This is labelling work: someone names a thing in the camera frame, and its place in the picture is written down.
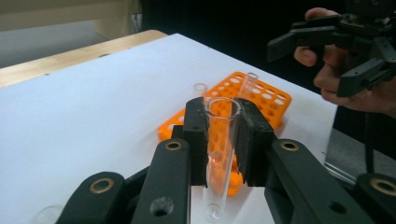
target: finger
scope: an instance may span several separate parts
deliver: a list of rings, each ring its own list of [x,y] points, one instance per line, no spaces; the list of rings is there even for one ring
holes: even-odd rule
[[[321,89],[320,94],[324,100],[335,105],[349,105],[351,103],[351,99],[349,97],[338,97],[337,93],[334,91]]]
[[[314,85],[326,91],[337,92],[340,79],[336,72],[333,67],[325,63],[314,78]]]
[[[298,47],[294,51],[294,59],[305,66],[314,66],[317,62],[317,54],[309,47]]]
[[[337,48],[335,45],[327,45],[322,60],[340,76],[345,68],[346,57],[347,51],[345,49]]]
[[[309,20],[316,17],[325,17],[325,16],[333,16],[338,15],[335,11],[328,10],[324,7],[314,7],[305,12],[305,19]]]

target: glass test tube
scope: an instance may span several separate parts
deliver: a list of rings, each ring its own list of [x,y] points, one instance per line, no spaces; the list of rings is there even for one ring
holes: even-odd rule
[[[205,104],[205,113],[208,120],[208,163],[204,209],[206,220],[215,223],[222,219],[224,213],[241,106],[231,98],[214,97]]]
[[[247,73],[244,78],[244,82],[242,83],[241,89],[239,89],[237,97],[248,100],[248,97],[251,94],[251,91],[255,88],[258,79],[259,76],[256,74]]]

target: white table surface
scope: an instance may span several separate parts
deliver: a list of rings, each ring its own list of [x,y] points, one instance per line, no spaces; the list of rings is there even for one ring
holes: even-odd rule
[[[306,145],[324,162],[336,106],[311,91],[197,43],[169,35],[106,57],[0,89],[0,223],[31,223],[65,205],[90,175],[124,177],[147,167],[157,128],[235,71],[289,93],[279,138]],[[273,223],[264,188],[243,187],[220,223]],[[191,223],[205,223],[202,187],[192,187]]]

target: human hand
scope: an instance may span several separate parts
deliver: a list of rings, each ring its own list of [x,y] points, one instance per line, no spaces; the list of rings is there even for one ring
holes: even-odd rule
[[[305,19],[336,14],[326,8],[315,7],[306,11]],[[305,66],[314,66],[318,55],[309,47],[298,47],[294,51],[294,58]],[[391,81],[379,82],[370,91],[364,90],[350,97],[337,96],[339,77],[346,71],[346,60],[346,50],[339,49],[335,45],[325,46],[324,65],[314,79],[314,84],[320,88],[323,99],[353,110],[383,113],[396,119],[396,78]]]

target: dark background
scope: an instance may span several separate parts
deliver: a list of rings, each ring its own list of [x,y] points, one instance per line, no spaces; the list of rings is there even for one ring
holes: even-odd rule
[[[319,93],[313,78],[319,67],[305,67],[292,55],[268,63],[266,45],[303,21],[312,7],[346,13],[341,0],[142,0],[143,30],[178,33],[268,73]],[[333,127],[364,143],[365,114],[338,107]],[[373,114],[369,130],[375,148],[396,159],[396,119]]]

